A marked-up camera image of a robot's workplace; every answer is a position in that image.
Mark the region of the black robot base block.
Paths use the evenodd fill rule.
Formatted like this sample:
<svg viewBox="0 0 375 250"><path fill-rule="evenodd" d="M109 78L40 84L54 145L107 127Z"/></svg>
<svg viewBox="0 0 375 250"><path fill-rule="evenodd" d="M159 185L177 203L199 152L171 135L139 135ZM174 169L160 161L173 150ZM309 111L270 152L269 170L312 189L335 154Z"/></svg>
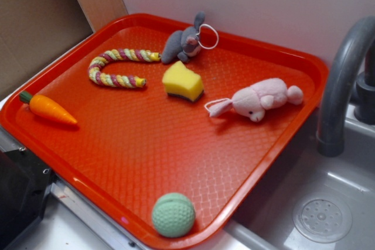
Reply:
<svg viewBox="0 0 375 250"><path fill-rule="evenodd" d="M44 217L51 168L27 149L1 152L1 249L9 249Z"/></svg>

